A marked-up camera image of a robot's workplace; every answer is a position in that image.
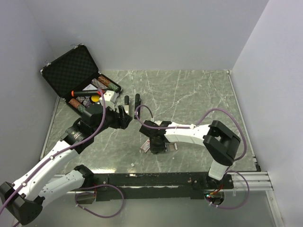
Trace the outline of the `striped staple strip pack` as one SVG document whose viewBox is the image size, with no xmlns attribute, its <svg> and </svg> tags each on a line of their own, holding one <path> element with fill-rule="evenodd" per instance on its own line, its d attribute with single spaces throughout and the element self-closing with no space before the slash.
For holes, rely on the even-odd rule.
<svg viewBox="0 0 303 227">
<path fill-rule="evenodd" d="M 167 148 L 168 152 L 178 150 L 176 143 L 168 143 L 168 144 L 166 144 L 166 148 Z"/>
</svg>

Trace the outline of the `grey and black stapler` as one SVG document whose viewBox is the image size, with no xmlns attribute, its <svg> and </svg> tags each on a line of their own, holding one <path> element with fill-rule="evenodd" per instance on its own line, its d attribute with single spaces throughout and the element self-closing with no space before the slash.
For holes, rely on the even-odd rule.
<svg viewBox="0 0 303 227">
<path fill-rule="evenodd" d="M 130 97 L 128 95 L 125 96 L 124 98 L 124 108 L 125 112 L 129 114 L 129 109 L 130 109 Z"/>
</svg>

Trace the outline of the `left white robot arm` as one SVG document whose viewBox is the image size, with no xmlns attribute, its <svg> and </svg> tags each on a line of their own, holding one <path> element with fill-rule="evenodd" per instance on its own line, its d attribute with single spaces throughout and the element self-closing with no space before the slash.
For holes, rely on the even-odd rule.
<svg viewBox="0 0 303 227">
<path fill-rule="evenodd" d="M 29 172 L 14 183 L 0 186 L 0 199 L 22 225 L 31 223 L 44 207 L 68 191 L 88 190 L 94 185 L 93 172 L 84 165 L 53 182 L 52 177 L 69 161 L 94 142 L 96 135 L 107 128 L 126 129 L 131 122 L 123 106 L 115 110 L 94 104 L 84 110 L 61 136 L 53 149 Z"/>
</svg>

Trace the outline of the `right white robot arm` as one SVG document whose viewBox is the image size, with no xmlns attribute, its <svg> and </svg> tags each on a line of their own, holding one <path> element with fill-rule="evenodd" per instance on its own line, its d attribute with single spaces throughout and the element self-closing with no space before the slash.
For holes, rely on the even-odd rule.
<svg viewBox="0 0 303 227">
<path fill-rule="evenodd" d="M 168 144 L 178 142 L 205 147 L 213 158 L 206 177 L 211 188 L 217 188 L 223 183 L 223 176 L 233 165 L 241 142 L 234 132 L 217 120 L 199 126 L 146 120 L 139 132 L 149 138 L 153 154 L 163 153 Z"/>
</svg>

